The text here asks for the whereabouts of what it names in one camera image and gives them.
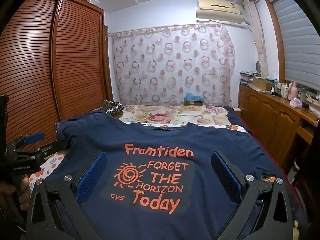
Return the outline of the person's left hand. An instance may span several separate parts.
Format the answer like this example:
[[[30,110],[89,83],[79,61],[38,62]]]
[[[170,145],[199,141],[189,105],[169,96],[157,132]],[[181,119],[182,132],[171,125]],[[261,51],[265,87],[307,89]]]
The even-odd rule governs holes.
[[[21,210],[28,210],[31,197],[31,189],[29,185],[29,177],[27,175],[23,176],[23,180],[20,182],[18,188],[14,185],[1,182],[1,208],[4,211],[12,211],[12,206],[10,201],[13,200],[13,204],[17,199],[19,202],[19,207]]]

